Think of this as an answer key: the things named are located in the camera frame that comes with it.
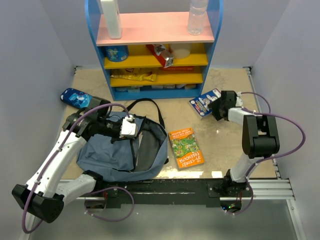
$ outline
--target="blue shelf bottom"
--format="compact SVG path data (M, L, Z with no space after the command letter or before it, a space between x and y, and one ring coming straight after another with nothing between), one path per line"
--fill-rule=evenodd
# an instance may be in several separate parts
M141 87L140 92L119 92L114 88L114 100L136 100L141 98L149 99L178 99L178 98L194 98L200 95L200 89L153 89L151 87Z

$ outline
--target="orange book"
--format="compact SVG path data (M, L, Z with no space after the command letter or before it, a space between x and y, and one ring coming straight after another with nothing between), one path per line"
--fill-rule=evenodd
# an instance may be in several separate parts
M203 164L204 157L199 150L199 145L194 130L185 128L169 132L173 153L180 169Z

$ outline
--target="pink shelf top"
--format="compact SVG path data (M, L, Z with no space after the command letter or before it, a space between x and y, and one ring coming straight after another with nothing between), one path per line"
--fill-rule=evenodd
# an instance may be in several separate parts
M96 40L97 46L138 45L155 43L213 43L214 36L208 16L203 32L191 35L187 31L189 12L122 13L122 36L110 39L102 14Z

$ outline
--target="blue book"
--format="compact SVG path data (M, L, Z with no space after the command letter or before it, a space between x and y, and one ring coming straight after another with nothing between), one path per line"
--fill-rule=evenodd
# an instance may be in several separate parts
M82 109L88 107L92 96L88 93L83 91L74 89L74 88L67 88L64 92L60 95L60 99L62 102L73 106L77 109Z
M203 117L210 115L212 112L208 105L220 97L220 91L215 88L200 96L195 97L194 99L191 99L189 103L191 104L197 115L202 119Z

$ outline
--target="blue shelf frame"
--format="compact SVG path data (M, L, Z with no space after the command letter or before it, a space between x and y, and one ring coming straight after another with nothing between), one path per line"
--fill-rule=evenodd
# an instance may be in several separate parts
M206 50L206 56L208 59L207 66L201 66L202 84L197 84L194 89L150 89L142 88L140 92L117 92L114 87L110 85L110 70L105 69L105 54L104 47L97 46L97 37L99 31L99 24L101 18L101 12L97 0L85 0L84 11L86 22L89 30L89 34L99 59L100 65L105 76L105 80L110 89L112 98L114 101L123 100L136 100L140 98L151 98L151 99L172 99L172 98L193 98L199 96L204 88L208 71L210 68L210 63L212 61L216 44L219 38L220 29L223 20L223 0L209 0L207 15L209 18L210 26L214 36L214 42L204 43L204 48Z

